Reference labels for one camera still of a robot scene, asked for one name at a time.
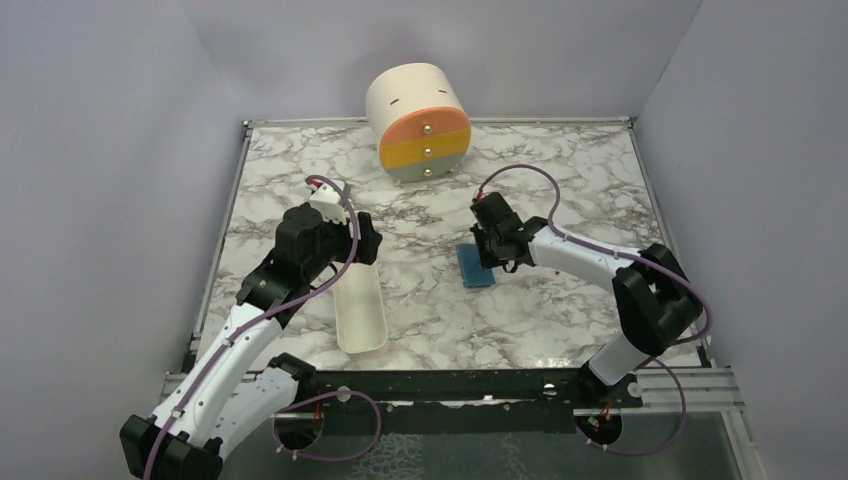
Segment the blue leather card holder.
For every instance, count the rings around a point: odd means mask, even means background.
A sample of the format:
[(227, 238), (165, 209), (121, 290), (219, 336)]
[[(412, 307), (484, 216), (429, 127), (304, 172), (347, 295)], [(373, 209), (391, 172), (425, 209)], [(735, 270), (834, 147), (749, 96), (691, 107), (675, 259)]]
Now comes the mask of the blue leather card holder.
[(456, 255), (460, 276), (465, 288), (487, 288), (496, 284), (494, 273), (482, 266), (478, 248), (474, 244), (458, 244)]

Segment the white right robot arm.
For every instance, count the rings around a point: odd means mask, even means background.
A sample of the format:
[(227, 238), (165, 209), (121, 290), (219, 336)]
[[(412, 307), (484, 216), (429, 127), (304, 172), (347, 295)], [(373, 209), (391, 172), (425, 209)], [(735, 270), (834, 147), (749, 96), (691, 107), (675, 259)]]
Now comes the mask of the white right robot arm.
[(661, 244), (619, 249), (568, 234), (542, 217), (523, 221), (499, 193), (478, 196), (470, 210), (482, 267), (547, 268), (613, 295), (620, 331), (581, 366), (576, 383), (589, 406), (612, 399), (626, 375), (662, 355), (702, 315), (702, 301)]

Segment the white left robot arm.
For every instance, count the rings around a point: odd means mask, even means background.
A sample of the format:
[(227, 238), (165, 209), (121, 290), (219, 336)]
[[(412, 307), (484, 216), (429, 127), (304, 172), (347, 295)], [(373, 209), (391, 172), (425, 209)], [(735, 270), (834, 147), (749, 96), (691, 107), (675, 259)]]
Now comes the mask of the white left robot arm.
[(382, 240), (372, 216), (349, 204), (328, 212), (308, 201), (286, 210), (213, 345), (151, 414), (132, 415), (121, 427), (130, 474), (216, 479), (234, 448), (272, 414), (325, 399), (315, 367), (290, 354), (273, 358), (252, 388), (236, 389), (306, 302), (352, 278), (355, 265), (375, 264)]

